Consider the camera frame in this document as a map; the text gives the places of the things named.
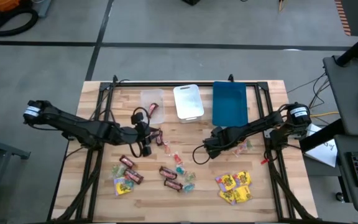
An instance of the wooden tabletop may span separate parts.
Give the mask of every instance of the wooden tabletop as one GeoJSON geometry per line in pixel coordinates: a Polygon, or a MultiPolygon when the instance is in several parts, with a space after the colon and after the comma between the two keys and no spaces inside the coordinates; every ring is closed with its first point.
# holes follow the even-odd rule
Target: wooden tabletop
{"type": "MultiPolygon", "coordinates": [[[[284,82],[281,80],[267,81],[273,109],[277,110],[282,104],[288,103],[284,82]]],[[[85,82],[77,116],[89,118],[96,107],[100,82],[85,82]]],[[[130,116],[133,110],[140,106],[140,91],[155,87],[124,87],[114,90],[112,111],[121,126],[132,126],[130,116]]],[[[243,151],[236,157],[231,151],[223,152],[217,158],[205,165],[193,162],[191,153],[196,146],[202,144],[204,138],[210,137],[214,128],[212,117],[212,88],[200,87],[204,106],[204,116],[196,123],[181,124],[177,117],[172,87],[164,88],[163,100],[165,106],[165,122],[152,125],[164,131],[164,140],[170,141],[172,151],[178,152],[184,160],[185,169],[196,173],[194,191],[185,194],[178,193],[163,185],[164,178],[159,174],[160,166],[175,168],[172,157],[166,156],[162,147],[152,143],[152,154],[149,157],[134,158],[128,145],[112,146],[105,144],[101,176],[99,180],[98,196],[94,211],[94,222],[268,222],[277,221],[275,205],[270,183],[267,164],[261,165],[265,151],[262,134],[255,134],[249,139],[253,145],[251,151],[243,151]],[[111,178],[111,169],[119,164],[121,155],[126,155],[136,164],[135,169],[144,176],[140,185],[135,185],[133,192],[116,196],[111,178]],[[248,170],[252,185],[250,191],[253,199],[230,205],[218,196],[219,187],[215,177],[224,173],[235,173],[248,170]]],[[[259,119],[255,90],[247,87],[248,119],[259,119]]],[[[68,152],[79,148],[77,142],[71,142],[68,152]]],[[[317,217],[308,176],[299,149],[288,147],[283,151],[287,168],[290,188],[300,203],[315,217],[317,217]]],[[[53,209],[52,218],[60,216],[73,201],[80,190],[83,175],[86,149],[70,156],[64,164],[58,193],[53,209]]],[[[199,149],[196,159],[202,161],[207,158],[204,149],[199,149]]],[[[285,197],[281,192],[281,200],[285,214],[285,197]]],[[[86,198],[83,215],[88,211],[89,194],[86,198]]]]}

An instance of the gray floor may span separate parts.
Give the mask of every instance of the gray floor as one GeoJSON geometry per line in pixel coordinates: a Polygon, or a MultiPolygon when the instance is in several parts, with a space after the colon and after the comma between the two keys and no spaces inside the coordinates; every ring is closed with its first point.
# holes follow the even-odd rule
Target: gray floor
{"type": "MultiPolygon", "coordinates": [[[[49,15],[32,30],[0,40],[94,42],[108,0],[54,1],[49,15]]],[[[334,0],[289,1],[278,14],[269,0],[115,0],[104,42],[350,46],[358,37],[344,34],[334,0]]],[[[25,15],[8,24],[14,26],[25,15]]],[[[0,188],[0,219],[8,223],[46,219],[67,142],[59,133],[22,124],[28,100],[49,100],[74,113],[90,64],[92,47],[0,46],[0,141],[31,151],[15,158],[0,188]]],[[[342,52],[221,49],[137,49],[102,47],[92,80],[113,75],[130,80],[285,80],[287,90],[319,77],[322,59],[342,52]]],[[[312,85],[289,95],[309,103],[312,85]]],[[[335,111],[331,90],[314,114],[335,111]]],[[[332,122],[338,116],[324,117],[332,122]]],[[[333,177],[310,177],[320,218],[358,222],[351,204],[335,201],[333,177]]]]}

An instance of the black floor stripe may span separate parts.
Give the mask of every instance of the black floor stripe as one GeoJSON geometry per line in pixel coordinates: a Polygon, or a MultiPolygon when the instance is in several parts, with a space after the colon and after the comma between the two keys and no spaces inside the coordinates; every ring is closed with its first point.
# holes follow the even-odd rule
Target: black floor stripe
{"type": "Polygon", "coordinates": [[[94,47],[96,42],[39,42],[39,41],[0,41],[9,46],[51,46],[51,47],[94,47]]]}
{"type": "Polygon", "coordinates": [[[161,49],[239,49],[239,50],[317,50],[347,51],[351,46],[243,45],[243,44],[165,44],[165,43],[102,43],[102,47],[161,49]]]}
{"type": "Polygon", "coordinates": [[[98,39],[96,40],[96,46],[93,49],[91,61],[89,62],[88,71],[86,72],[85,81],[91,81],[92,80],[94,68],[96,66],[96,61],[98,60],[98,57],[99,57],[99,51],[100,51],[101,43],[103,41],[104,33],[106,32],[107,24],[109,22],[110,12],[111,12],[113,2],[114,2],[114,0],[109,0],[109,2],[107,3],[106,12],[104,12],[103,21],[102,21],[102,24],[100,26],[98,39]]]}

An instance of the yellow candy package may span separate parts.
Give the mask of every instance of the yellow candy package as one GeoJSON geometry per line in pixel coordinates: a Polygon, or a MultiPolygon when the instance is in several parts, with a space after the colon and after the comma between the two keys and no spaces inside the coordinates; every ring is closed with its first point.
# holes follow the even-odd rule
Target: yellow candy package
{"type": "Polygon", "coordinates": [[[251,191],[247,185],[238,187],[233,192],[237,203],[246,202],[252,198],[251,191]]]}
{"type": "Polygon", "coordinates": [[[249,175],[249,172],[241,171],[234,174],[233,177],[234,180],[236,180],[237,187],[251,184],[251,176],[249,175]]]}
{"type": "Polygon", "coordinates": [[[132,191],[130,185],[126,184],[124,177],[114,179],[114,185],[116,186],[116,195],[126,194],[132,191]]]}
{"type": "Polygon", "coordinates": [[[215,180],[219,184],[219,187],[223,192],[227,192],[228,190],[231,190],[236,186],[236,181],[230,174],[224,174],[215,178],[215,180]]]}
{"type": "Polygon", "coordinates": [[[234,198],[234,192],[232,190],[228,190],[227,192],[219,191],[219,196],[223,198],[225,201],[229,202],[231,205],[236,203],[236,199],[234,198]]]}

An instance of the blue tray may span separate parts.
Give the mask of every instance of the blue tray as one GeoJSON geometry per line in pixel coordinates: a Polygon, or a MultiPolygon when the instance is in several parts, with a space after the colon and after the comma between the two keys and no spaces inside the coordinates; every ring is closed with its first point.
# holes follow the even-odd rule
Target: blue tray
{"type": "Polygon", "coordinates": [[[245,83],[214,82],[212,124],[215,126],[243,126],[248,123],[247,91],[245,83]]]}

